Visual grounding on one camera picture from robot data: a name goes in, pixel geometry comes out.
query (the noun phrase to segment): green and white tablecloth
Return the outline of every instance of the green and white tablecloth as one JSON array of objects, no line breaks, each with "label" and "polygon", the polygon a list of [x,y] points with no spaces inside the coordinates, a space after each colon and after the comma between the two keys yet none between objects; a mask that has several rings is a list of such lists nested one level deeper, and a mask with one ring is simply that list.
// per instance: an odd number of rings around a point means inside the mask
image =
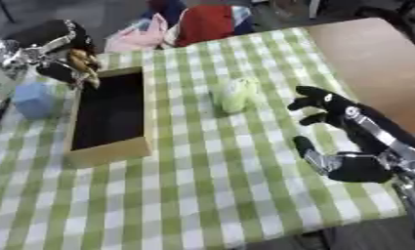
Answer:
[{"label": "green and white tablecloth", "polygon": [[[10,108],[0,126],[0,249],[222,249],[402,214],[389,186],[330,181],[295,152],[296,135],[326,152],[354,148],[342,131],[301,127],[304,114],[285,108],[300,84],[348,96],[304,29],[102,59],[143,62],[153,155],[62,166],[73,95],[48,81],[55,117],[29,122]],[[209,89],[247,75],[262,82],[265,103],[222,116]]]}]

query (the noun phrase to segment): cardboard box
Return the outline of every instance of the cardboard box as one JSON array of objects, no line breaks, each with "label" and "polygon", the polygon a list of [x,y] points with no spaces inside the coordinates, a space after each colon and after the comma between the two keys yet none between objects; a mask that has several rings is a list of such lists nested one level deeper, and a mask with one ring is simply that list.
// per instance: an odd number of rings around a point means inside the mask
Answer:
[{"label": "cardboard box", "polygon": [[102,85],[77,90],[64,141],[76,167],[150,155],[149,86],[140,66],[100,72]]}]

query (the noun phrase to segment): black glove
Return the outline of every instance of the black glove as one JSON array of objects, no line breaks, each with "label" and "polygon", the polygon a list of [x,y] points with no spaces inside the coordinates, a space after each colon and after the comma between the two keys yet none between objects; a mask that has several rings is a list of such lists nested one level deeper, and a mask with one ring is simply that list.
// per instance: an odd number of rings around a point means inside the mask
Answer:
[{"label": "black glove", "polygon": [[[304,97],[296,99],[288,106],[289,110],[298,110],[303,107],[313,106],[322,108],[325,112],[308,116],[300,121],[304,126],[316,122],[325,122],[334,127],[343,129],[350,140],[357,144],[361,152],[338,152],[336,156],[341,160],[341,167],[332,170],[328,177],[336,181],[344,182],[377,182],[389,180],[392,172],[385,169],[376,156],[388,149],[386,145],[378,141],[373,135],[346,118],[348,107],[358,107],[360,112],[371,118],[383,130],[390,133],[399,141],[415,147],[415,138],[406,133],[390,119],[372,107],[357,104],[333,92],[310,86],[297,87],[297,93]],[[314,151],[313,144],[304,137],[294,138],[294,143],[302,157],[308,150]]]},{"label": "black glove", "polygon": [[68,44],[57,47],[48,54],[57,52],[65,53],[65,61],[56,58],[54,61],[39,63],[36,70],[45,76],[67,82],[70,88],[74,88],[79,72],[88,74],[84,81],[91,82],[95,87],[99,86],[97,71],[101,67],[96,59],[95,45],[86,30],[74,21],[51,20],[39,25],[14,33],[6,37],[8,40],[17,41],[21,48],[27,49],[32,46],[42,47],[46,44],[66,36],[73,38]]},{"label": "black glove", "polygon": [[[72,23],[76,36],[70,44],[59,48],[56,51],[78,49],[94,56],[95,45],[84,27],[75,21],[69,22]],[[53,41],[62,36],[66,36],[68,33],[69,27],[64,20],[50,20],[10,34],[4,39],[18,41],[21,44],[22,48],[29,48],[34,44],[37,46],[43,46],[50,41]]]}]

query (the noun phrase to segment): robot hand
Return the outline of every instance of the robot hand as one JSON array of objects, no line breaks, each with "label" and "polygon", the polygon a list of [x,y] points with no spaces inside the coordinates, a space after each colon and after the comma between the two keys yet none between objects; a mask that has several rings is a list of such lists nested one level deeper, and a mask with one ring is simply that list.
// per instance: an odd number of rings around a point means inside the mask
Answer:
[{"label": "robot hand", "polygon": [[289,110],[307,106],[325,110],[302,119],[302,125],[325,122],[343,129],[361,149],[324,155],[299,136],[294,143],[300,156],[317,173],[335,181],[383,183],[395,177],[394,190],[415,220],[415,138],[367,105],[314,87],[299,86],[297,92],[304,97],[291,103]]},{"label": "robot hand", "polygon": [[78,23],[69,20],[46,21],[6,39],[19,42],[27,62],[35,64],[40,74],[67,82],[71,88],[83,81],[99,87],[96,72],[101,65],[95,55],[95,45]]},{"label": "robot hand", "polygon": [[0,109],[5,107],[30,65],[42,75],[73,89],[90,82],[98,88],[95,47],[85,29],[73,21],[46,21],[0,40]]}]

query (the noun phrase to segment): stuffed toy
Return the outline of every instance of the stuffed toy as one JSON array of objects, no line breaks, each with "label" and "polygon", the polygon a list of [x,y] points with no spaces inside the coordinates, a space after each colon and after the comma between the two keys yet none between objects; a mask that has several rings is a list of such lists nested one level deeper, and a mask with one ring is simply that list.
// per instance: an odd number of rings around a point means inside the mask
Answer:
[{"label": "stuffed toy", "polygon": [[213,103],[226,113],[237,113],[250,105],[259,104],[260,82],[255,77],[242,77],[220,82],[213,89]]}]

